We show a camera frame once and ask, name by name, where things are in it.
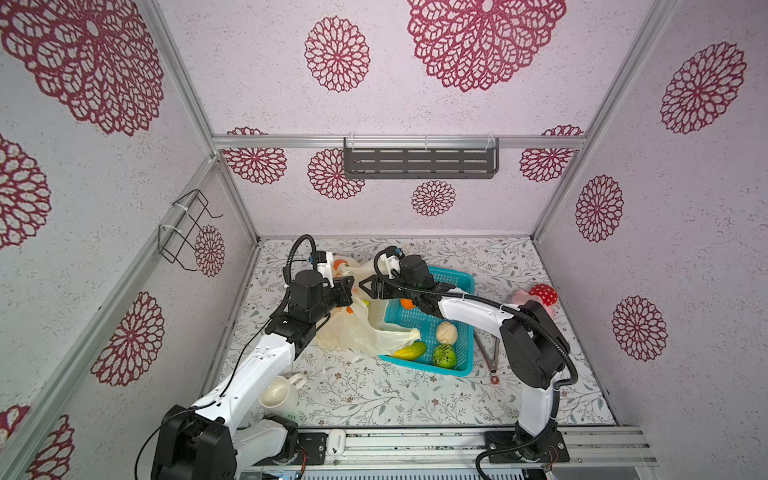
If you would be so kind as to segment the yellow orange-print plastic bag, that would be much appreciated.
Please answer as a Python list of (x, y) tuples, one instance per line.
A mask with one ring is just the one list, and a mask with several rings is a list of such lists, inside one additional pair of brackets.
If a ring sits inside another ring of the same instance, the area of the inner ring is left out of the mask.
[(354, 278), (352, 304), (332, 312), (328, 323), (316, 334), (318, 347), (379, 356), (391, 355), (421, 340), (418, 329), (385, 322), (388, 301), (372, 299), (359, 288), (360, 281), (374, 274), (372, 261), (360, 264), (351, 257), (337, 256), (332, 272), (334, 278)]

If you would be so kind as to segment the yellow green mango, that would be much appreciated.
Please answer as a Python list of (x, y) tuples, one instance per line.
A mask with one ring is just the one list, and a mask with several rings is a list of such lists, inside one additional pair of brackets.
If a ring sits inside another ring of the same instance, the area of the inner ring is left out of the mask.
[(415, 341), (411, 345), (403, 347), (392, 354), (398, 360), (415, 361), (427, 352), (427, 345), (422, 341)]

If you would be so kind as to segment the green guava fruit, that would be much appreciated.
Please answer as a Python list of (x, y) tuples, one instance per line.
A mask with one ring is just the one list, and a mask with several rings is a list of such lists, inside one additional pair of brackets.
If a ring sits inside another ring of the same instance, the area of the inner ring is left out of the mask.
[(451, 344), (439, 344), (433, 350), (432, 363), (441, 369), (454, 369), (458, 359), (453, 346)]

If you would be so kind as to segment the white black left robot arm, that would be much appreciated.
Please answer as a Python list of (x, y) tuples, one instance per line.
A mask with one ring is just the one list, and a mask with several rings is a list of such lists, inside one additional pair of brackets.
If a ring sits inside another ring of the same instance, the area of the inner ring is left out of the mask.
[(282, 269), (284, 296), (246, 343), (231, 374), (184, 407), (169, 409), (150, 434), (156, 446), (150, 479), (237, 479), (265, 459), (291, 459), (297, 426), (271, 414), (245, 427), (258, 398), (306, 349), (332, 316), (352, 304), (354, 279), (334, 277), (331, 253), (304, 234)]

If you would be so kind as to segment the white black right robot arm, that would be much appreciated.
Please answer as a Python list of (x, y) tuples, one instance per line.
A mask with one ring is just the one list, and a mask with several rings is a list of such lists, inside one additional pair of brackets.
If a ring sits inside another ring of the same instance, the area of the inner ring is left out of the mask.
[(558, 452), (560, 393), (579, 380), (568, 341), (543, 304), (501, 303), (437, 281), (419, 255), (396, 246), (378, 252), (374, 274), (360, 282), (373, 299), (406, 299), (424, 314), (455, 320), (501, 341), (512, 373), (521, 382), (521, 405), (510, 440), (488, 439), (475, 459), (528, 463), (553, 461)]

